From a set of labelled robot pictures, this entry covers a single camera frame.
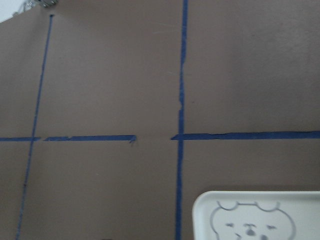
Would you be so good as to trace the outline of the cream bear tray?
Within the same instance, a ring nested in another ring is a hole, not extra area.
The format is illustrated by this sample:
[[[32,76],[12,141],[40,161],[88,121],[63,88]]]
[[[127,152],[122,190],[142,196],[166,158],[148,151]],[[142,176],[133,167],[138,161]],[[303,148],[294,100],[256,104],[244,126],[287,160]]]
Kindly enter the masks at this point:
[[[196,240],[318,240],[319,191],[207,191],[192,207]]]

